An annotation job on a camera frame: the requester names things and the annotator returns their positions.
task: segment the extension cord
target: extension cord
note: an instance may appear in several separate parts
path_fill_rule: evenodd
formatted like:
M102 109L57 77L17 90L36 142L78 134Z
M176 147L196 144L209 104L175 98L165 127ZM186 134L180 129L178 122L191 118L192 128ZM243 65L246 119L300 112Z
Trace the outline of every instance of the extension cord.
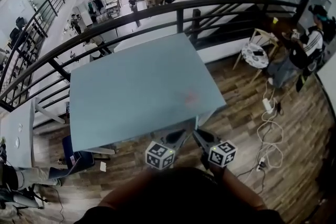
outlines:
M262 157L262 158L260 159L260 161L259 161L259 163L258 163L258 166L257 166L257 169L256 169L257 172L261 171L261 168L262 168L263 165L266 165L266 164L265 164L265 160L266 160L266 159L265 159L264 157Z
M262 103L264 104L265 110L268 114L272 114L273 108L271 107L271 104L269 103L267 98L264 98Z

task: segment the wooden floor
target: wooden floor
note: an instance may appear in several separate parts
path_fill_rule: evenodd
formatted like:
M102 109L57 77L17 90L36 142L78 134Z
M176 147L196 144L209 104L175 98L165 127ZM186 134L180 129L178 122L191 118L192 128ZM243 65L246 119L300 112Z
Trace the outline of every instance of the wooden floor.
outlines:
M261 125L264 106L261 102L265 91L265 77L260 76L253 84L250 79L256 70L241 62L232 71L235 59L227 59L208 66L228 107L213 115L205 128L217 133L222 139L232 140L238 153L229 168L236 175L249 170L260 148L256 130ZM284 111L275 119L284 130L284 142L279 148L284 154L282 167L266 168L264 191L261 193L266 205L279 211L287 223L300 223L313 209L319 199L315 178L321 167L328 129L334 124L327 100L315 77L309 78L300 94L287 85L277 90L275 97L281 100ZM55 161L62 155L61 139L69 134L69 127L50 134L34 136L35 155L41 161ZM78 220L87 209L96 206L108 192L134 177L144 168L144 151L151 140L150 135L133 142L120 143L118 153L107 162L107 172L95 167L69 176L62 187L57 187L61 202L63 223ZM270 132L266 141L280 140L278 129ZM196 143L189 139L181 149L175 166L202 168ZM278 164L279 154L271 154L270 161ZM263 173L253 171L247 185L261 191ZM53 223L62 220L61 206L52 189L43 189L50 203L45 209L25 209L24 216L33 223Z

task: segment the striped shirt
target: striped shirt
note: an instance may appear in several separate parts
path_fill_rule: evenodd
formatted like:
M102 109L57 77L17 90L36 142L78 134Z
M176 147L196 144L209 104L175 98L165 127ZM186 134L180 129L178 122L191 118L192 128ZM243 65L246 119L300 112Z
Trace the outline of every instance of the striped shirt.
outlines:
M320 31L313 31L308 35L309 40L307 44L303 44L303 49L307 56L310 56L316 49L322 49L323 47L323 35Z

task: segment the sneaker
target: sneaker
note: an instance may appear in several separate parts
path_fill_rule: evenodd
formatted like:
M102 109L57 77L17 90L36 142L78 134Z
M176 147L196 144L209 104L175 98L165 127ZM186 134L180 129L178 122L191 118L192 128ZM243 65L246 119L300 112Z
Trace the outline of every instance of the sneaker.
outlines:
M290 34L289 33L282 32L281 34L284 37L284 39L290 40Z
M268 81L269 84L271 84L273 86L273 78L268 78L267 81Z

